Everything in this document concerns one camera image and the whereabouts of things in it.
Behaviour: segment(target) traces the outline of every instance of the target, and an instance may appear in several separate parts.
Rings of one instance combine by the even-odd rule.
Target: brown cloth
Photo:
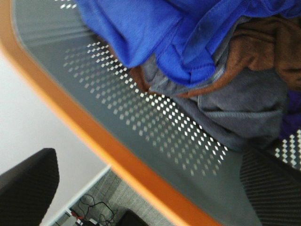
[[[207,87],[189,90],[179,97],[193,97],[221,89],[245,67],[253,71],[275,68],[289,89],[301,91],[301,16],[253,18],[235,30],[230,43],[224,74]],[[132,69],[137,85],[149,85],[141,68]]]

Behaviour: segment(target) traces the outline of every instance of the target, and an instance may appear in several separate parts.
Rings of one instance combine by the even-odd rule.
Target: clothing
[[[287,139],[298,129],[301,129],[301,92],[288,91],[288,112],[283,117],[280,138]]]
[[[301,15],[300,0],[76,0],[83,20],[126,67],[155,53],[170,80],[193,87],[215,72],[212,55],[241,16]]]
[[[233,37],[230,40],[229,55],[226,55],[226,48],[221,58],[216,60],[217,68],[221,70],[194,88],[173,83],[160,70],[150,71],[148,68],[156,67],[153,56],[140,70],[133,69],[131,74],[135,73],[133,77],[138,85],[145,83],[144,91],[192,97],[222,88],[245,67],[254,71],[275,67],[289,88],[301,90],[301,17],[255,18],[239,25],[234,32],[229,33],[231,34]],[[228,42],[229,40],[223,40],[222,46],[226,46]],[[220,52],[217,51],[214,56],[216,55],[220,56]]]
[[[245,68],[220,90],[172,99],[208,134],[241,152],[248,146],[264,149],[278,138],[286,93],[287,86],[274,69]]]

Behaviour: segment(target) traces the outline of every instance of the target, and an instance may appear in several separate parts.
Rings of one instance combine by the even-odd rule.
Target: gray fabric
[[[264,149],[280,133],[287,107],[287,86],[274,69],[245,68],[222,89],[173,100],[206,132],[235,151]]]
[[[148,84],[150,84],[149,91],[161,93],[168,96],[175,96],[181,93],[185,93],[189,90],[195,90],[204,88],[213,82],[215,82],[217,79],[219,79],[222,74],[225,71],[225,65],[227,63],[227,57],[228,57],[228,45],[230,42],[230,39],[236,29],[236,27],[239,24],[245,23],[249,21],[250,18],[246,16],[242,16],[239,18],[236,23],[232,26],[232,28],[229,30],[215,53],[213,54],[213,60],[216,65],[215,73],[206,80],[205,82],[202,82],[198,85],[196,85],[193,88],[188,88],[186,86],[177,84],[170,79],[168,79],[161,70],[158,69],[156,64],[156,58],[154,55],[152,55],[146,62],[144,62],[142,66],[142,70],[144,72],[144,79]]]

